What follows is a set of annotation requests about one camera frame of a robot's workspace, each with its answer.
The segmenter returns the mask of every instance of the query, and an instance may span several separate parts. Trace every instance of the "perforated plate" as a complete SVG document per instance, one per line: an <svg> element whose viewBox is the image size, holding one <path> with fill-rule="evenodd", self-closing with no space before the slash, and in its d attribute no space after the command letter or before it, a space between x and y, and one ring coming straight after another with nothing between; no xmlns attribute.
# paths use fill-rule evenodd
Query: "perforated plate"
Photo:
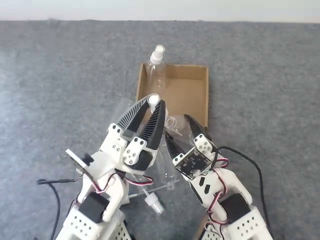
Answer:
<svg viewBox="0 0 320 240"><path fill-rule="evenodd" d="M203 230L204 233L202 235L201 240L221 240L219 233L214 229L213 226L208 226L206 228L208 231Z"/></svg>
<svg viewBox="0 0 320 240"><path fill-rule="evenodd" d="M96 239L105 227L104 222L95 223L76 208L72 208L63 227L80 239Z"/></svg>
<svg viewBox="0 0 320 240"><path fill-rule="evenodd" d="M120 223L117 226L110 240L131 240L131 237L128 233L128 230L124 222Z"/></svg>
<svg viewBox="0 0 320 240"><path fill-rule="evenodd" d="M255 206L251 212L228 225L225 230L229 232L231 239L247 240L259 235L260 240L272 240L266 223Z"/></svg>

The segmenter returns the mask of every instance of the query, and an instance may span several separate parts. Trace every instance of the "circuit board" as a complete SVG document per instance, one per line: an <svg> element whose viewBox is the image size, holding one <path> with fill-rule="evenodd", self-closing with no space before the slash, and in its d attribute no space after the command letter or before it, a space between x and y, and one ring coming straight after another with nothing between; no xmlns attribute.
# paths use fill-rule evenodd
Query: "circuit board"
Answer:
<svg viewBox="0 0 320 240"><path fill-rule="evenodd" d="M181 162L175 166L175 169L185 175L188 179L193 180L210 164L211 161L200 151L194 148L183 157Z"/></svg>

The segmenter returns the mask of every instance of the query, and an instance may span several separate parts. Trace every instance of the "wire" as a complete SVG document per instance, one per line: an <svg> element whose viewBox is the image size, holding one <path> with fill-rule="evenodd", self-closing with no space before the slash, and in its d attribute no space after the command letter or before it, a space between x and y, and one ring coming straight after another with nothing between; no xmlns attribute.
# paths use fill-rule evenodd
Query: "wire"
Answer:
<svg viewBox="0 0 320 240"><path fill-rule="evenodd" d="M38 185L43 185L43 184L66 184L66 183L74 183L81 179L83 176L81 175L80 177L73 178L73 179L56 179L56 180L46 180L46 179L39 179L36 181Z"/></svg>
<svg viewBox="0 0 320 240"><path fill-rule="evenodd" d="M215 174L218 176L218 179L220 180L220 182L222 183L223 185L223 195L222 196L225 196L228 192L228 187L227 187L227 184L225 183L225 181L223 180L223 178L219 175L219 173L217 173L217 171L215 169L213 169L213 171L215 172Z"/></svg>
<svg viewBox="0 0 320 240"><path fill-rule="evenodd" d="M220 231L222 240L225 240L225 236L224 236L223 233L222 233L222 224L221 224L220 227L219 227L219 231Z"/></svg>
<svg viewBox="0 0 320 240"><path fill-rule="evenodd" d="M112 173L112 174L109 176L108 180L106 181L106 184L105 184L104 189L103 189L103 190L100 190L100 191L97 191L97 192L96 192L97 194L102 194L102 193L104 193L104 192L108 189L108 187L109 187L109 182L110 182L111 178L112 178L115 174L118 174L118 173L117 173L117 172Z"/></svg>
<svg viewBox="0 0 320 240"><path fill-rule="evenodd" d="M112 178L114 175L116 175L116 174L123 176L123 178L124 178L128 183L130 183L130 184L132 184L132 185L135 185L135 186L147 186L147 185L152 185L152 184L154 183L154 179L153 179L152 177L150 177L150 176L143 175L143 176L144 176L146 179L148 179L149 181L133 181L133 180L127 178L127 177L126 177L123 173L121 173L121 172L114 172L114 173L112 173L112 174L109 176L109 178L108 178L108 180L107 180L107 182L106 182L106 184L105 184L104 189L100 189L99 186L98 186L98 184L96 184L95 182L92 181L92 184L93 184L93 186L94 186L94 188L95 188L95 190L96 190L96 193L97 193L97 194L102 194L102 193L104 193L104 192L108 189L108 187L109 187L109 182L110 182L111 178Z"/></svg>
<svg viewBox="0 0 320 240"><path fill-rule="evenodd" d="M220 198L220 196L223 194L223 192L222 191L219 191L215 196L214 196L214 198L213 198L213 200L212 200L212 202L211 202L211 204L210 204L210 206L208 207L208 209L206 210L206 212L207 212L207 214L212 214L212 208L213 208L213 206L216 204L216 202L218 201L218 199Z"/></svg>
<svg viewBox="0 0 320 240"><path fill-rule="evenodd" d="M204 224L204 229L205 229L207 232L211 232L211 233L213 233L213 234L216 234L216 235L220 236L220 234L217 233L216 231L214 231L212 228L211 228L211 229L208 229L208 226L209 226L209 225L211 225L211 226L214 228L214 230L216 230L216 229L215 229L215 226L213 225L213 223L212 223L211 221L207 221L207 222Z"/></svg>
<svg viewBox="0 0 320 240"><path fill-rule="evenodd" d="M229 165L229 160L228 160L228 158L225 158L225 157L224 158L219 158L217 160L217 162L225 162L225 164L222 164L222 165L219 166L219 168L221 168L221 169L224 169Z"/></svg>
<svg viewBox="0 0 320 240"><path fill-rule="evenodd" d="M52 230L51 237L50 237L50 240L53 240L55 238L55 234L56 234L56 230L57 230L57 226L58 226L58 222L59 222L59 218L60 218L61 205L60 205L59 194L58 194L56 188L50 183L50 181L47 181L45 179L39 179L38 181L36 181L36 183L38 185L47 184L53 190L54 195L56 197L57 211L56 211L56 216L55 216L55 222L54 222L54 225L53 225L53 230Z"/></svg>
<svg viewBox="0 0 320 240"><path fill-rule="evenodd" d="M146 176L146 175L143 175L146 179L148 179L149 181L133 181L127 177L124 177L124 179L132 184L132 185L135 185L135 186L147 186L147 185L152 185L154 184L154 179L150 176Z"/></svg>
<svg viewBox="0 0 320 240"><path fill-rule="evenodd" d="M225 149L225 150L229 150L235 154L238 154L239 156L243 157L244 159L248 160L250 163L252 163L256 170L258 171L258 174L259 174L259 180L260 180L260 195L261 195L261 202L262 202L262 207L263 207L263 212L264 212L264 216L265 216L265 221L266 221L266 225L270 231L270 234L271 236L273 236L272 234L272 229L271 229L271 225L270 225L270 221L269 221L269 217L268 217L268 211L267 211L267 206L266 206L266 201L265 201L265 194L264 194L264 182L263 182L263 178L262 178L262 172L261 172L261 169L260 167L258 166L258 164L252 160L251 158L249 158L248 156L244 155L243 153L231 148L231 147L228 147L228 146L220 146L216 149L215 151L215 155L214 155L214 159L213 159L213 162L211 164L211 167L210 169L213 170L214 169L214 166L218 160L218 153L220 150L222 149Z"/></svg>

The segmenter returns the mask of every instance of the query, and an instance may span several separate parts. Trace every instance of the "black cable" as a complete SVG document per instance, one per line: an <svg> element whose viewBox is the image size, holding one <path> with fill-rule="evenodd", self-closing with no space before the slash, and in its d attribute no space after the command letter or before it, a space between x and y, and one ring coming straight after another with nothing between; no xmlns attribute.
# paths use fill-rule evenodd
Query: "black cable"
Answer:
<svg viewBox="0 0 320 240"><path fill-rule="evenodd" d="M39 179L36 181L38 185L42 184L66 184L66 183L74 183L80 178L74 178L74 179L57 179L57 180L46 180L46 179Z"/></svg>
<svg viewBox="0 0 320 240"><path fill-rule="evenodd" d="M222 224L220 225L219 230L220 230L220 236L222 237L222 240L225 240L225 236L222 233Z"/></svg>
<svg viewBox="0 0 320 240"><path fill-rule="evenodd" d="M258 173L259 173L259 179L260 179L260 195L261 195L261 202L262 202L262 207L263 207L263 212L264 212L264 216L265 216L265 221L266 221L266 225L270 231L270 234L271 236L273 237L273 234L272 234L272 229L271 229L271 225L270 225L270 221L269 221L269 217L268 217L268 211L267 211L267 206L266 206L266 202L265 202L265 194L264 194L264 182L263 182L263 178L262 178L262 172L261 172L261 169L260 167L258 166L258 164L253 161L251 158L249 158L248 156L244 155L243 153L231 148L231 147L228 147L228 146L220 146L216 149L215 151L215 155L214 155L214 159L213 159L213 162L211 164L211 167L210 167L210 170L213 170L214 169L214 166L218 160L218 153L220 150L222 149L226 149L226 150L229 150L235 154L238 154L239 156L243 157L244 159L248 160L250 163L252 163L255 168L257 169Z"/></svg>
<svg viewBox="0 0 320 240"><path fill-rule="evenodd" d="M36 181L36 183L38 185L48 184L48 186L53 190L54 195L56 197L57 211L56 211L55 222L53 225L53 230L52 230L51 237L50 237L50 240L53 240L55 238L55 234L56 234L56 230L57 230L57 226L58 226L58 222L59 222L59 218L60 218L60 207L61 207L60 206L60 198L59 198L59 195L58 195L56 188L50 183L50 181L47 181L45 179L39 179L38 181Z"/></svg>

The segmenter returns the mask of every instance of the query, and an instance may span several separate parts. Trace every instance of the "clear plastic bottle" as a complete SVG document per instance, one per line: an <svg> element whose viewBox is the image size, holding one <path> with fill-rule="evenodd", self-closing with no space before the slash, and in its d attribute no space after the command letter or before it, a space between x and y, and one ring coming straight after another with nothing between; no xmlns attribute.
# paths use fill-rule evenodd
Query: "clear plastic bottle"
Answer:
<svg viewBox="0 0 320 240"><path fill-rule="evenodd" d="M172 163L172 158L169 154L164 134L161 137L154 164L157 168L157 172L159 173L162 183L166 185L168 190L174 190L176 188L178 172Z"/></svg>
<svg viewBox="0 0 320 240"><path fill-rule="evenodd" d="M150 90L160 94L166 89L166 65L163 61L165 47L157 45L146 66L146 74Z"/></svg>
<svg viewBox="0 0 320 240"><path fill-rule="evenodd" d="M165 120L165 129L175 139L185 144L193 145L190 124L184 116L168 116Z"/></svg>
<svg viewBox="0 0 320 240"><path fill-rule="evenodd" d="M156 105L160 101L158 94L151 94L148 98L151 112L155 110ZM165 109L166 119L168 118L168 110ZM160 177L163 184L166 185L168 190L174 190L176 187L176 180L178 178L178 172L176 171L174 164L172 163L172 158L169 154L165 135L162 134L161 141L159 144L159 149L154 162L156 171Z"/></svg>

